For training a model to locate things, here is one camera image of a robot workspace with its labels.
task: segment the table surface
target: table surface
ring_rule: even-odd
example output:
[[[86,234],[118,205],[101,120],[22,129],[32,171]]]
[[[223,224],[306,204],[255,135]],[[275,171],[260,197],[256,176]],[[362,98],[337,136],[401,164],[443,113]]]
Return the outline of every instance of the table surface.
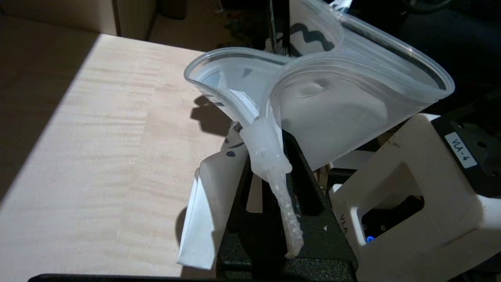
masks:
[[[183,79],[200,54],[0,17],[2,282],[181,274],[193,174],[229,123]]]

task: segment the label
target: label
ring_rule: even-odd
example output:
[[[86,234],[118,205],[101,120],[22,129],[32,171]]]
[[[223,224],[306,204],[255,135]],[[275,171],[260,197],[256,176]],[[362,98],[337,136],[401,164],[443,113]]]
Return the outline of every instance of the label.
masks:
[[[461,162],[465,169],[476,166],[476,161],[468,151],[468,148],[464,145],[463,140],[459,138],[457,133],[449,133],[445,136],[445,140],[449,143],[449,146],[452,148],[454,153],[456,154],[457,159]]]

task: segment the wooden table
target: wooden table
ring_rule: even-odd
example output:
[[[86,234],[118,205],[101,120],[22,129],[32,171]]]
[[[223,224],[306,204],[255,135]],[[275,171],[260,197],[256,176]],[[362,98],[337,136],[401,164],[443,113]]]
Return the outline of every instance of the wooden table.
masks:
[[[228,126],[183,79],[200,54],[0,17],[0,281],[180,275],[176,225]]]

